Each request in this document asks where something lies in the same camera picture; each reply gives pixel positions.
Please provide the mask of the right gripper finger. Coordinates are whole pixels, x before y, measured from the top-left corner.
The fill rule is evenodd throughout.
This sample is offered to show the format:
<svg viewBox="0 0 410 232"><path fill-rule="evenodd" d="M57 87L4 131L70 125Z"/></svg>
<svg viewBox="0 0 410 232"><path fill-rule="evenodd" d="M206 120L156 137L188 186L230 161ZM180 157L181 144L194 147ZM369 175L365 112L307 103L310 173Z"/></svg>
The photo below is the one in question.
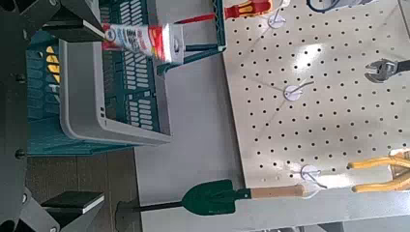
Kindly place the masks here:
<svg viewBox="0 0 410 232"><path fill-rule="evenodd" d="M104 193L65 191L42 204L59 223L58 232L86 232L104 202Z"/></svg>
<svg viewBox="0 0 410 232"><path fill-rule="evenodd" d="M102 42L104 31L95 14L97 0L58 0L57 13L43 30L68 43Z"/></svg>

